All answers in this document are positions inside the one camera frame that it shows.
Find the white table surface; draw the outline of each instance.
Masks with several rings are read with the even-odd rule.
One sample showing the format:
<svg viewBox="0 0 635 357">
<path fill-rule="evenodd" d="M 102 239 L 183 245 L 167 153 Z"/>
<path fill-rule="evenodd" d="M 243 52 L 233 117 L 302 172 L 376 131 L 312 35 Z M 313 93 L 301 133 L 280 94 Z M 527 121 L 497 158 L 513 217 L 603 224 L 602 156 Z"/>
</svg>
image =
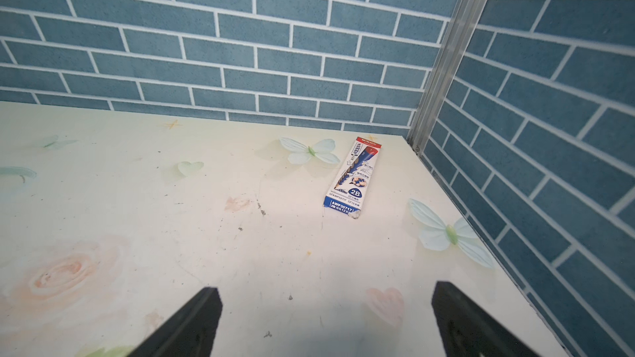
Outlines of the white table surface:
<svg viewBox="0 0 635 357">
<path fill-rule="evenodd" d="M 77 142 L 43 147 L 55 135 Z M 341 159 L 357 136 L 0 102 L 0 167 L 37 173 L 0 179 L 0 352 L 134 346 L 209 285 L 224 304 L 213 356 L 444 356 L 431 298 L 448 280 L 537 353 L 566 355 L 497 264 L 424 249 L 408 199 L 460 213 L 404 139 L 373 136 L 359 219 L 322 206 L 339 166 L 291 165 L 278 142 L 332 138 Z M 184 177 L 183 161 L 204 166 Z M 366 296 L 390 288 L 397 327 Z"/>
</svg>

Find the stain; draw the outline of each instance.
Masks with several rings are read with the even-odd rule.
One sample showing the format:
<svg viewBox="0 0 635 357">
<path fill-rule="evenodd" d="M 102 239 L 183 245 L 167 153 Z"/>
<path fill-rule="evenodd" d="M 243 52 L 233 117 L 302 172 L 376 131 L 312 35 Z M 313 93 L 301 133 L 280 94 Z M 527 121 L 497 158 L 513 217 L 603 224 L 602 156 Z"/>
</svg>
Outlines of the stain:
<svg viewBox="0 0 635 357">
<path fill-rule="evenodd" d="M 225 202 L 225 211 L 238 212 L 247 208 L 250 203 L 251 201 L 243 196 L 228 197 Z"/>
</svg>

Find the blue brick wall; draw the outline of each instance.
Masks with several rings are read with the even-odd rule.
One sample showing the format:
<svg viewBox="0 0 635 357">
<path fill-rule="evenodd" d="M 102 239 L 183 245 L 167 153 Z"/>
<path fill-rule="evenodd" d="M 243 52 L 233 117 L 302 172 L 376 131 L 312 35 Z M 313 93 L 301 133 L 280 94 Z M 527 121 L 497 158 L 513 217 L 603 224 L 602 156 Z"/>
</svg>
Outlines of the blue brick wall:
<svg viewBox="0 0 635 357">
<path fill-rule="evenodd" d="M 0 100 L 406 136 L 456 0 L 0 0 Z"/>
<path fill-rule="evenodd" d="M 634 86 L 635 0 L 488 0 L 424 149 L 574 356 L 635 355 Z"/>
</svg>

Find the butterfly decoration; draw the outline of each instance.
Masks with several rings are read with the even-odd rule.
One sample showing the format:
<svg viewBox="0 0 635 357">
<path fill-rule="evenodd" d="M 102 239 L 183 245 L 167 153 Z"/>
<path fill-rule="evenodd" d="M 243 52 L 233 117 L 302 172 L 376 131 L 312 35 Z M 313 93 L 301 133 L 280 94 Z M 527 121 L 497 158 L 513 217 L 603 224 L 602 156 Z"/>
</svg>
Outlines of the butterfly decoration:
<svg viewBox="0 0 635 357">
<path fill-rule="evenodd" d="M 44 149 L 58 150 L 63 148 L 64 146 L 77 142 L 77 139 L 59 140 L 59 138 L 60 138 L 59 136 L 52 136 L 52 137 L 44 138 L 43 140 L 40 140 L 38 143 Z"/>
<path fill-rule="evenodd" d="M 465 218 L 458 219 L 453 226 L 447 226 L 425 204 L 410 199 L 408 205 L 412 215 L 425 225 L 419 233 L 419 240 L 426 249 L 443 251 L 450 244 L 458 245 L 458 248 L 474 262 L 490 269 L 494 268 L 494 258 Z"/>
<path fill-rule="evenodd" d="M 291 152 L 288 157 L 291 164 L 304 164 L 312 157 L 317 157 L 329 164 L 340 162 L 340 159 L 331 153 L 335 149 L 335 141 L 332 139 L 322 139 L 313 146 L 305 146 L 291 138 L 280 138 L 280 143 L 286 150 Z"/>
</svg>

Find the heart pattern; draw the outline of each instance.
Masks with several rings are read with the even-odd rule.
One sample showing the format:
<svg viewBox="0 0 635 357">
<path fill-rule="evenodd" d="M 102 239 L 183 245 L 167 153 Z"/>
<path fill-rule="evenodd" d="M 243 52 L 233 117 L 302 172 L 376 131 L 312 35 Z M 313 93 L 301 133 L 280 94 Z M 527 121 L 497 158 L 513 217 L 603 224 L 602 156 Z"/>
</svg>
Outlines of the heart pattern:
<svg viewBox="0 0 635 357">
<path fill-rule="evenodd" d="M 183 176 L 189 177 L 196 171 L 202 169 L 202 166 L 203 166 L 203 162 L 195 162 L 195 163 L 180 162 L 177 165 L 177 168 L 179 169 L 179 172 L 183 174 Z"/>
<path fill-rule="evenodd" d="M 379 318 L 393 327 L 401 325 L 404 316 L 403 296 L 398 289 L 366 290 L 366 304 Z"/>
</svg>

